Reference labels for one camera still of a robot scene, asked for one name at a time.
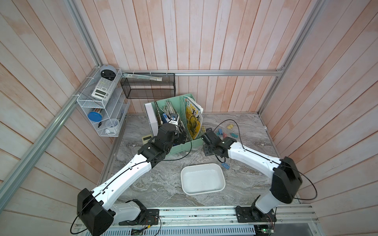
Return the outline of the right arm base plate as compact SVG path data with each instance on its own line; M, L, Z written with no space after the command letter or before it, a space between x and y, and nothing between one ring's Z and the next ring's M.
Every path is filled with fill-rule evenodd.
M257 223L257 222L267 222L275 223L277 221L276 214L273 209L268 213L260 212L256 207L235 207L237 221L239 223Z

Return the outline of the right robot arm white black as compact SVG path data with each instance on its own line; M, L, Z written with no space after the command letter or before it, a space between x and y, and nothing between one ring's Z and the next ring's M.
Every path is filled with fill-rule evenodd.
M294 161L262 154L244 146L237 140L221 139L210 128L202 135L204 151L216 158L224 157L240 161L266 175L271 180L270 189L257 197L250 207L253 217L262 217L280 204L292 203L303 181Z

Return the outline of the white plastic storage tray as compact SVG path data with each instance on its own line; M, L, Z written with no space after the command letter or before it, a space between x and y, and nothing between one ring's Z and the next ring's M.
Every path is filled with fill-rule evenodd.
M226 182L221 167L215 163L187 166L181 171L182 190L187 195L223 191Z

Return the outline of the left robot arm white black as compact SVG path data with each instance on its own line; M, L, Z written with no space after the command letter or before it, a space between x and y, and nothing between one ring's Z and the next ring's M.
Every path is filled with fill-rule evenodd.
M187 133L175 124L163 124L158 133L144 144L131 161L103 184L87 188L77 195L76 218L93 236L100 236L115 223L115 201L142 175L152 170L174 145L184 144Z

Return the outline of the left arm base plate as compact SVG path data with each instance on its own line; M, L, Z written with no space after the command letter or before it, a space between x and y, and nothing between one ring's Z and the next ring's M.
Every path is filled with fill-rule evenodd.
M122 221L120 226L148 226L159 224L159 209L142 210L139 216L132 221Z

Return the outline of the blue binder clip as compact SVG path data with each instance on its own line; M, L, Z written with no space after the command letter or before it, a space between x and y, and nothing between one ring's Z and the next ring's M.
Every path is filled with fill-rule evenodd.
M225 169L229 170L230 166L227 163L222 163L221 164Z

